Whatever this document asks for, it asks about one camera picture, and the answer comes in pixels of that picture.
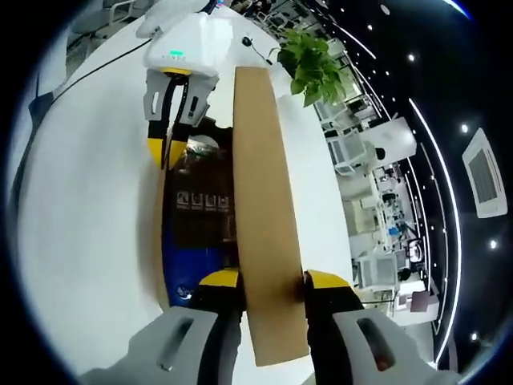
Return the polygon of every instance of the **white device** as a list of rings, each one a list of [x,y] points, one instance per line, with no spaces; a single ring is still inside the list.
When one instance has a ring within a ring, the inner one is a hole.
[[[490,143],[482,128],[463,153],[463,163],[474,194],[478,218],[507,213],[506,191]]]
[[[226,18],[216,18],[216,10],[210,15],[199,12],[207,3],[167,0],[148,11],[136,32],[141,38],[153,37],[143,59],[146,68],[173,68],[207,77],[219,74],[232,44],[232,24]]]

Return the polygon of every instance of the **cable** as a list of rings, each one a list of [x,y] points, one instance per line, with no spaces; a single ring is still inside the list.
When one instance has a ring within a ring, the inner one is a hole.
[[[123,58],[123,57],[125,57],[125,56],[127,56],[129,54],[131,54],[132,52],[137,51],[141,47],[143,47],[146,44],[148,44],[150,41],[151,41],[151,39],[145,41],[142,44],[139,44],[137,47],[132,48],[131,50],[125,52],[124,54],[122,54],[122,55],[120,55],[120,56],[118,56],[118,57],[116,57],[116,58],[114,58],[114,59],[112,59],[112,60],[102,64],[101,66],[99,66],[98,68],[94,69],[93,71],[91,71],[91,72],[85,74],[84,76],[82,76],[81,78],[75,80],[68,88],[66,88],[63,92],[58,94],[52,100],[52,102],[50,103],[50,106],[48,107],[48,110],[57,101],[58,98],[60,98],[62,95],[64,95],[75,84],[77,84],[78,82],[84,80],[87,76],[94,74],[96,71],[99,71],[102,68],[108,66],[109,64],[115,62],[116,60],[119,60],[119,59],[121,59],[121,58]],[[29,155],[30,149],[32,148],[32,143],[34,142],[34,138],[35,138],[35,136],[36,136],[36,134],[37,134],[37,132],[39,130],[39,126],[41,125],[41,122],[42,122],[43,119],[44,119],[44,116],[41,118],[41,121],[40,121],[40,123],[39,123],[39,125],[37,127],[32,127],[32,132],[30,133],[30,137],[29,137],[29,140],[28,140],[28,142],[26,144],[25,151],[23,152],[22,159],[20,160],[18,169],[16,170],[16,173],[14,174],[13,185],[12,185],[12,188],[11,188],[11,191],[12,191],[11,207],[14,209],[14,218],[18,218],[19,194],[20,194],[20,191],[21,191],[23,175],[25,174],[26,161],[28,159],[28,155]]]
[[[267,63],[269,62],[260,52],[257,51],[255,46],[251,45],[251,47],[263,60],[265,60]]]
[[[393,302],[393,299],[387,299],[385,301],[371,301],[371,302],[362,302],[362,305],[370,305],[373,303],[387,303],[387,302]]]
[[[180,106],[178,107],[178,113],[176,114],[175,121],[180,121],[182,114],[184,113],[185,104],[187,103],[187,94],[189,93],[189,78],[185,79],[184,90],[182,91],[182,100],[180,101]]]
[[[248,36],[245,36],[242,38],[242,44],[244,44],[245,46],[247,47],[251,47],[261,58],[262,60],[264,60],[268,65],[272,66],[273,65],[273,62],[270,61],[269,59],[265,58],[256,48],[255,46],[253,45],[253,41],[248,37]]]
[[[72,88],[76,83],[78,83],[78,82],[80,82],[80,81],[84,80],[84,79],[85,79],[87,76],[89,76],[89,75],[93,75],[96,71],[101,70],[102,68],[104,68],[104,67],[108,66],[109,64],[111,64],[111,63],[115,62],[116,60],[119,60],[119,59],[121,59],[121,58],[124,58],[125,56],[127,56],[127,55],[131,54],[132,52],[137,51],[137,50],[138,50],[138,49],[140,49],[141,47],[144,47],[146,44],[148,44],[150,41],[151,41],[151,39],[148,39],[148,40],[147,40],[147,41],[145,41],[144,43],[139,44],[137,47],[132,48],[131,50],[129,50],[129,51],[127,51],[127,52],[125,52],[124,54],[122,54],[122,55],[120,55],[120,56],[118,56],[118,57],[116,57],[116,58],[113,58],[112,60],[109,60],[108,62],[106,62],[106,63],[102,64],[101,66],[99,66],[98,68],[94,69],[93,71],[88,72],[88,73],[86,73],[84,76],[82,76],[82,77],[80,77],[80,78],[76,79],[72,84],[70,84],[70,86],[69,86],[68,88],[66,88],[63,92],[61,92],[60,94],[58,94],[57,96],[55,96],[55,99],[54,99],[54,101],[53,101],[53,102],[51,102],[51,105],[53,105],[53,104],[54,104],[54,103],[55,103],[55,102],[56,102],[56,101],[57,101],[57,100],[58,100],[62,95],[64,95],[66,92],[68,92],[68,90],[69,90],[70,88]]]

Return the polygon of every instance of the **air vent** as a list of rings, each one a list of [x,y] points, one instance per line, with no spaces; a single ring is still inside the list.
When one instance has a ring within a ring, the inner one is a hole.
[[[490,143],[480,128],[463,153],[463,162],[469,177],[479,218],[490,218],[507,213],[506,193]]]

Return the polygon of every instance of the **black ceiling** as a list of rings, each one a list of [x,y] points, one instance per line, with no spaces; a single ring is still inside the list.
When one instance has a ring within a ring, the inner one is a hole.
[[[331,15],[375,55],[373,59],[351,38],[327,25],[331,35],[345,40],[349,56],[381,97],[390,115],[405,116],[410,127],[423,143],[437,177],[444,206],[449,240],[449,265],[445,264],[445,240],[441,232],[442,210],[430,169],[420,146],[411,158],[429,224],[434,278],[440,282],[448,269],[447,304],[442,316],[442,332],[435,339],[435,350],[441,344],[453,308],[457,276],[456,228],[454,214],[442,167],[434,146],[426,134],[409,98],[417,104],[426,119],[450,174],[458,204],[463,241],[463,274],[454,321],[454,337],[458,347],[460,368],[475,357],[479,344],[470,342],[471,332],[478,331],[484,339],[495,337],[499,325],[511,309],[513,294],[513,258],[511,257],[512,226],[510,213],[503,217],[478,219],[470,182],[463,166],[462,154],[478,128],[483,128],[491,142],[507,193],[511,192],[511,155],[508,140],[510,126],[511,75],[507,56],[511,53],[508,38],[509,8],[492,8],[489,2],[461,1],[458,4],[470,15],[458,12],[443,0],[346,0],[331,2],[328,8],[315,0],[304,1],[309,8]],[[383,13],[386,5],[390,15]],[[317,14],[328,24],[328,19]],[[412,54],[415,60],[408,60]],[[461,124],[469,132],[461,132]],[[406,162],[402,165],[406,171]],[[490,250],[488,242],[495,239],[499,247]]]

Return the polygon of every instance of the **cardboard box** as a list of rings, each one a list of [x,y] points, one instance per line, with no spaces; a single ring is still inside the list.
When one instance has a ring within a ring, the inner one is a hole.
[[[204,118],[174,167],[160,171],[153,223],[156,290],[163,310],[187,306],[200,280],[238,266],[233,208],[232,129]]]
[[[276,100],[265,68],[238,67],[233,180],[240,271],[258,367],[306,356],[301,256]]]

